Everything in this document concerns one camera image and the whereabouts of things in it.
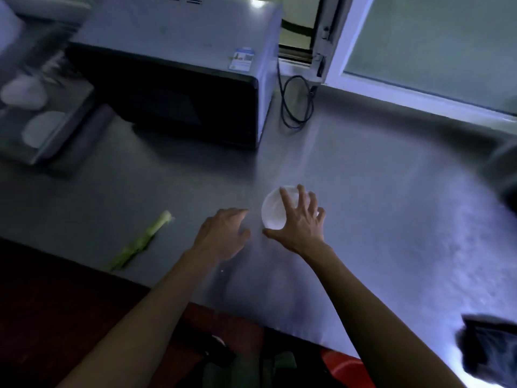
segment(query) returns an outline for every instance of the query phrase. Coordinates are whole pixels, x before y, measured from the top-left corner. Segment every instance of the black power cord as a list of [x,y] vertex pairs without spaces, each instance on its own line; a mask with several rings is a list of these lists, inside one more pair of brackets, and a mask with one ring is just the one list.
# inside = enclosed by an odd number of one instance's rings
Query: black power cord
[[[295,75],[289,77],[284,85],[282,85],[282,80],[280,78],[280,62],[277,61],[277,74],[278,74],[278,84],[280,86],[280,96],[282,97],[282,105],[280,107],[280,118],[282,118],[282,122],[286,127],[293,130],[301,130],[307,121],[309,121],[312,117],[312,113],[314,112],[314,96],[316,95],[317,86],[309,86],[309,82],[302,75]],[[293,113],[288,108],[287,103],[285,103],[285,91],[287,90],[288,84],[290,81],[294,79],[302,79],[303,83],[307,87],[307,108],[305,110],[305,116],[303,119],[296,118]],[[296,125],[289,124],[285,120],[284,110],[287,112],[289,119],[294,122]]]

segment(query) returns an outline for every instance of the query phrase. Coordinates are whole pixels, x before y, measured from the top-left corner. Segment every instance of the sticker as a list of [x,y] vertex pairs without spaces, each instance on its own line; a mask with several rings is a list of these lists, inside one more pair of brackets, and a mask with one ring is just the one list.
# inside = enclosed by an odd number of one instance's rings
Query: sticker
[[232,71],[249,72],[255,53],[250,47],[237,49],[234,53],[229,69]]

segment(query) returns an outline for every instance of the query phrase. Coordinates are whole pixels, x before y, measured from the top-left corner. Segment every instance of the white bowl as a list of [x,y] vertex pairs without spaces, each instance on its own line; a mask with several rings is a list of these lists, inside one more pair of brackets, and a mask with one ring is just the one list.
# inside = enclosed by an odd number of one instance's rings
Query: white bowl
[[[289,197],[293,201],[294,207],[298,205],[298,189],[294,186],[284,186],[287,190]],[[271,191],[266,196],[262,203],[262,223],[265,228],[271,228],[273,230],[280,230],[285,226],[285,208],[282,203],[282,197],[280,196],[279,188]]]

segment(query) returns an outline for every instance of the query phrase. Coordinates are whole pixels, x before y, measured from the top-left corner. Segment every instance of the stainless steel table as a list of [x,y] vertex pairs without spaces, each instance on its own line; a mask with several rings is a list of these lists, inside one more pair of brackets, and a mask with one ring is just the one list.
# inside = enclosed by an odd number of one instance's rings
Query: stainless steel table
[[3,162],[0,236],[104,269],[168,209],[176,221],[118,273],[152,286],[207,216],[250,208],[249,245],[193,301],[355,355],[310,268],[261,235],[265,195],[301,182],[342,261],[469,384],[461,314],[517,320],[517,219],[476,175],[491,143],[341,96],[322,87],[293,133],[277,95],[257,152],[135,133],[117,118],[69,179]]

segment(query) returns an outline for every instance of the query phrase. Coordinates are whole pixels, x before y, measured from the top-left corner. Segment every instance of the dark red surface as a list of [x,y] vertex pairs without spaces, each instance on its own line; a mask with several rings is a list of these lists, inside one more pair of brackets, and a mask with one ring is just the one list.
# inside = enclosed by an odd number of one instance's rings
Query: dark red surface
[[[149,292],[9,241],[0,240],[0,250],[3,386],[55,386]],[[189,304],[182,323],[220,336],[236,352],[262,346],[261,327],[198,305]],[[202,358],[175,331],[150,386],[174,386]]]

